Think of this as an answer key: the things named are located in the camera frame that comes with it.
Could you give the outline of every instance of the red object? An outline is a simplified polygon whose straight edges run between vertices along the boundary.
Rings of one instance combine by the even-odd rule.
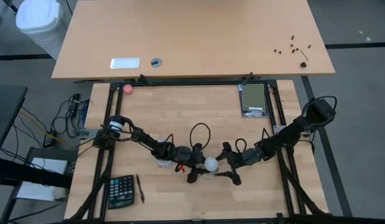
[[[123,86],[123,91],[126,95],[131,95],[132,94],[131,85],[127,84],[127,85]]]

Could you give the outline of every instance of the wooden desk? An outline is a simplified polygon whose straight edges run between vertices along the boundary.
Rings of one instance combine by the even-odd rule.
[[[293,82],[278,81],[278,86],[285,118],[291,123],[300,114]],[[103,123],[108,90],[109,84],[94,85],[87,128],[99,128]],[[204,149],[206,157],[217,156],[224,141],[233,145],[235,139],[245,138],[250,147],[259,140],[263,127],[271,132],[269,118],[241,117],[236,85],[135,87],[131,96],[123,96],[121,115],[131,118],[136,126],[153,138],[166,138],[174,133],[177,146],[189,146],[191,128],[205,122],[211,128],[211,141]],[[192,141],[206,142],[207,137],[205,128],[196,128]],[[97,148],[91,148],[78,158],[65,218],[77,211],[91,190],[97,153]],[[114,155],[112,176],[138,173],[146,202],[142,204],[136,192],[135,204],[108,210],[107,221],[268,218],[275,217],[277,212],[287,214],[276,157],[238,169],[242,184],[235,186],[225,177],[215,180],[200,177],[194,184],[188,184],[186,174],[173,174],[160,168],[150,152],[134,142],[117,142]],[[321,209],[327,210],[309,143],[296,145],[295,160],[302,187]],[[229,170],[229,165],[220,161],[220,172],[225,170]],[[100,204],[101,193],[96,214]]]
[[[306,61],[301,51],[309,59],[307,68],[300,67]],[[112,70],[112,58],[140,58],[140,66]],[[161,58],[163,65],[152,67],[153,58]],[[306,0],[78,1],[52,78],[235,77],[249,72],[335,72]]]

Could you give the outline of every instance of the pen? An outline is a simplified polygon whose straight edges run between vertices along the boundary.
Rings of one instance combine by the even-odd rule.
[[[142,192],[142,189],[141,189],[141,183],[140,183],[140,178],[138,177],[138,174],[136,174],[136,178],[137,178],[138,190],[140,191],[141,201],[142,201],[142,203],[144,203],[145,197],[144,197],[144,193]]]

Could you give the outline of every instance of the calculator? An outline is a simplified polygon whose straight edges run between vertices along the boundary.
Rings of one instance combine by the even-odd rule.
[[[134,204],[134,176],[126,175],[109,180],[108,209],[124,208]]]

